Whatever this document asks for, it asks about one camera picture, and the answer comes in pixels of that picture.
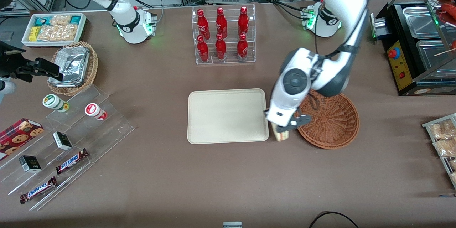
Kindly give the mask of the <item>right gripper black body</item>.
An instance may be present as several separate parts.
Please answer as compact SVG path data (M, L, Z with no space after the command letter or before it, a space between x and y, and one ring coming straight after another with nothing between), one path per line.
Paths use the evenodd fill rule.
M24 58L21 54L5 55L1 54L0 58L0 76L1 78L16 79L16 71L35 72L32 61Z

